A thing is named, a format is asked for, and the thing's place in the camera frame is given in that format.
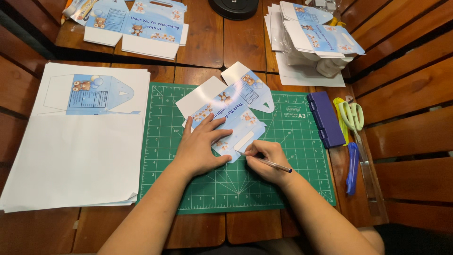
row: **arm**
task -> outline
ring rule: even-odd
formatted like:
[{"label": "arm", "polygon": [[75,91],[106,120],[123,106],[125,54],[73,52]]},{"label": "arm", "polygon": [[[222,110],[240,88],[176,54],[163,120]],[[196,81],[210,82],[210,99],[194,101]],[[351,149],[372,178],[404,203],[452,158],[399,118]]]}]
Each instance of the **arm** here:
[{"label": "arm", "polygon": [[247,164],[265,180],[277,184],[320,254],[378,254],[368,240],[297,172],[287,173],[258,161],[265,159],[290,167],[279,143],[255,140],[246,149]]},{"label": "arm", "polygon": [[113,232],[98,254],[160,254],[170,231],[181,196],[190,180],[231,160],[215,157],[211,143],[231,135],[233,130],[214,130],[225,118],[206,117],[191,133],[187,118],[174,160],[157,178],[130,214]]}]

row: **green scissors handle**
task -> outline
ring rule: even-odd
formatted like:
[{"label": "green scissors handle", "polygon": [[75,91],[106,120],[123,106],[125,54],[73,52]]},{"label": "green scissors handle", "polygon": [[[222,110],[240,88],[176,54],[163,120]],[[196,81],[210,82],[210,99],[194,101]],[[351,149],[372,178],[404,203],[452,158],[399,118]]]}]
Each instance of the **green scissors handle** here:
[{"label": "green scissors handle", "polygon": [[362,107],[357,103],[352,103],[349,107],[347,102],[341,102],[338,104],[340,109],[341,117],[346,126],[353,131],[360,131],[363,128],[363,110]]}]

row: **forearm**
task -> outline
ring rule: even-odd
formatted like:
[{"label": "forearm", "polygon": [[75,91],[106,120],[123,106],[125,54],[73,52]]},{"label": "forearm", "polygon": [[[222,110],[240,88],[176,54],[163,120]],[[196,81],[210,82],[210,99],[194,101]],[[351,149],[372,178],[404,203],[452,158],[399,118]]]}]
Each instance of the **forearm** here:
[{"label": "forearm", "polygon": [[301,175],[295,173],[282,191],[320,254],[377,254],[368,240]]},{"label": "forearm", "polygon": [[160,254],[190,178],[170,164],[99,254]]}]

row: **alleria logo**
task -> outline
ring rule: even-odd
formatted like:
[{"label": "alleria logo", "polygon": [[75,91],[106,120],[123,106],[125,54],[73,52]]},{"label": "alleria logo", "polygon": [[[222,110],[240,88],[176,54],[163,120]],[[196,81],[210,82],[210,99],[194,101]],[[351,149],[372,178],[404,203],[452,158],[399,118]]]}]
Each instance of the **alleria logo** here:
[{"label": "alleria logo", "polygon": [[286,110],[290,113],[297,113],[298,111],[300,111],[300,108],[297,106],[288,106]]}]

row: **left hand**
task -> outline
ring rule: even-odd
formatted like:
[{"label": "left hand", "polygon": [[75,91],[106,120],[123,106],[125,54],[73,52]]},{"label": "left hand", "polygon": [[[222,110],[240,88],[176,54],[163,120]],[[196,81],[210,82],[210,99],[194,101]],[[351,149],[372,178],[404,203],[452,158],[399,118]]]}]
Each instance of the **left hand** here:
[{"label": "left hand", "polygon": [[233,133],[232,129],[214,130],[223,124],[226,118],[214,119],[214,114],[209,114],[193,132],[190,131],[192,126],[192,117],[187,118],[186,126],[183,131],[183,138],[179,143],[176,156],[171,163],[173,166],[189,174],[192,178],[196,175],[204,174],[209,170],[226,164],[232,159],[230,155],[216,157],[212,154],[211,144],[222,137],[229,136]]}]

